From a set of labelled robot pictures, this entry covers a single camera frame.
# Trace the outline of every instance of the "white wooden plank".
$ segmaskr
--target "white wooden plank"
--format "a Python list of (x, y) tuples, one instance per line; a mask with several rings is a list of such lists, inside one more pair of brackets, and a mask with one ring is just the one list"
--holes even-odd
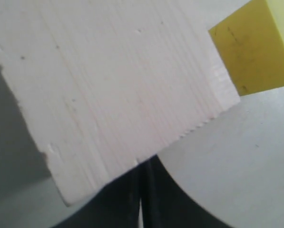
[(0, 0), (0, 64), (68, 204), (239, 101), (188, 0)]

